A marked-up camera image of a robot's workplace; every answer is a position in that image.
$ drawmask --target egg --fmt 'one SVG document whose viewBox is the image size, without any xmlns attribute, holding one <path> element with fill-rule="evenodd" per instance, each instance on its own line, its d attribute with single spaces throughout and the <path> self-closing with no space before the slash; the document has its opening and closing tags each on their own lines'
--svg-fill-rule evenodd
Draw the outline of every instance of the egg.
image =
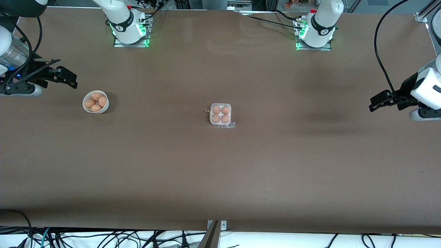
<svg viewBox="0 0 441 248">
<path fill-rule="evenodd" d="M 215 114 L 215 115 L 217 115 L 217 114 L 219 114 L 220 112 L 221 112 L 221 110 L 220 110 L 221 108 L 219 107 L 219 106 L 214 106 L 213 107 L 213 114 Z"/>
<path fill-rule="evenodd" d="M 99 92 L 93 92 L 90 96 L 93 100 L 98 101 L 100 97 L 103 97 L 104 95 Z"/>
<path fill-rule="evenodd" d="M 87 99 L 85 102 L 84 102 L 84 106 L 86 107 L 86 108 L 91 108 L 93 105 L 95 105 L 97 102 L 95 101 L 95 100 L 93 100 L 93 99 Z"/>
<path fill-rule="evenodd" d="M 101 110 L 101 106 L 99 106 L 98 104 L 95 104 L 91 107 L 92 112 L 98 112 Z"/>
<path fill-rule="evenodd" d="M 106 97 L 100 97 L 100 99 L 98 99 L 98 104 L 104 108 L 104 106 L 107 103 L 107 98 Z"/>
<path fill-rule="evenodd" d="M 211 117 L 211 121 L 213 122 L 213 123 L 219 123 L 219 121 L 221 121 L 221 118 L 219 117 L 219 115 L 213 115 L 212 117 Z"/>
<path fill-rule="evenodd" d="M 230 108 L 228 106 L 222 107 L 222 114 L 228 115 L 230 113 Z"/>
<path fill-rule="evenodd" d="M 227 124 L 228 122 L 230 122 L 230 116 L 222 115 L 222 118 L 220 120 L 222 121 L 222 123 Z"/>
</svg>

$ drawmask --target white floor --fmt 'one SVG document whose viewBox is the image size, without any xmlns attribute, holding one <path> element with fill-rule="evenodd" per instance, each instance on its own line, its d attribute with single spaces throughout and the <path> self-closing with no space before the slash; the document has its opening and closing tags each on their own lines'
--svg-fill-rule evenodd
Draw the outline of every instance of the white floor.
<svg viewBox="0 0 441 248">
<path fill-rule="evenodd" d="M 181 235 L 181 231 L 167 231 L 161 234 L 158 239 L 168 239 L 171 237 L 177 237 Z M 68 235 L 77 236 L 91 236 L 95 234 L 108 234 L 108 233 L 67 233 Z M 147 239 L 153 234 L 153 231 L 140 231 L 138 235 L 140 238 Z M 315 234 L 315 233 L 246 233 L 246 232 L 222 232 L 220 238 L 219 248 L 231 248 L 239 245 L 238 248 L 325 248 L 333 234 Z M 203 235 L 188 236 L 187 241 L 189 244 L 199 242 Z M 0 235 L 0 248 L 9 248 L 18 246 L 23 239 L 26 238 L 25 234 L 9 234 Z M 389 248 L 392 243 L 392 236 L 371 236 L 376 248 Z M 99 243 L 104 237 L 89 237 L 89 238 L 66 238 L 63 239 L 73 248 L 97 248 Z M 178 246 L 178 242 L 167 242 L 161 245 L 162 248 L 174 248 Z M 113 248 L 116 246 L 116 239 L 109 243 L 106 247 Z M 125 240 L 120 248 L 137 248 L 139 244 L 133 241 Z M 28 240 L 25 248 L 30 247 L 30 241 Z M 34 248 L 40 246 L 34 242 Z M 364 248 L 361 241 L 361 235 L 356 234 L 339 234 L 332 244 L 331 248 Z M 397 236 L 394 248 L 439 248 L 441 247 L 441 238 L 432 237 L 403 237 Z"/>
</svg>

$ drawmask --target tabletop surface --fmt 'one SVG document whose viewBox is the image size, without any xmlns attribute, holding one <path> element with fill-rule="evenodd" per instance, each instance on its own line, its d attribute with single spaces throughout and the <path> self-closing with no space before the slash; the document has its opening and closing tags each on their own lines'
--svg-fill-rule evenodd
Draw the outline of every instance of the tabletop surface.
<svg viewBox="0 0 441 248">
<path fill-rule="evenodd" d="M 140 49 L 113 48 L 99 9 L 49 8 L 38 54 L 78 89 L 0 98 L 0 207 L 38 226 L 441 233 L 441 122 L 369 112 L 388 87 L 379 18 L 342 15 L 317 52 L 239 13 L 167 11 Z M 37 21 L 19 25 L 35 43 Z M 396 88 L 436 56 L 412 15 L 388 17 L 378 45 Z M 82 109 L 92 90 L 106 113 Z M 232 105 L 235 129 L 210 125 L 214 102 Z"/>
</svg>

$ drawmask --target black plastic band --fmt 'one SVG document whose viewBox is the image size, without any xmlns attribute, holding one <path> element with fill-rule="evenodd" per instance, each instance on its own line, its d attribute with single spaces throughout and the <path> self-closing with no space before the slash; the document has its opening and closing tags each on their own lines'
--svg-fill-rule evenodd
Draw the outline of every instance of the black plastic band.
<svg viewBox="0 0 441 248">
<path fill-rule="evenodd" d="M 126 31 L 126 28 L 132 24 L 132 22 L 133 22 L 133 12 L 131 12 L 131 11 L 129 11 L 129 12 L 130 12 L 130 16 L 129 16 L 129 18 L 125 22 L 122 22 L 122 23 L 110 22 L 110 24 L 112 25 L 112 27 L 116 31 L 124 32 L 124 31 Z"/>
<path fill-rule="evenodd" d="M 325 36 L 325 35 L 329 34 L 329 32 L 331 32 L 332 29 L 335 27 L 335 24 L 333 26 L 330 26 L 330 27 L 323 27 L 323 26 L 321 26 L 315 20 L 315 14 L 311 18 L 311 24 L 314 27 L 314 29 L 317 30 L 318 35 L 321 35 L 321 36 Z"/>
</svg>

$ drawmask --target clear plastic container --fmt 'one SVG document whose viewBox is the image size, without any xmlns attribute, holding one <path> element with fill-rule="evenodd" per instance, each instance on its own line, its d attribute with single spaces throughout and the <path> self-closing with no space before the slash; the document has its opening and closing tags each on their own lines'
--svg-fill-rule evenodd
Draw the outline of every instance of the clear plastic container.
<svg viewBox="0 0 441 248">
<path fill-rule="evenodd" d="M 228 126 L 231 123 L 231 105 L 228 103 L 213 103 L 209 118 L 213 125 Z"/>
</svg>

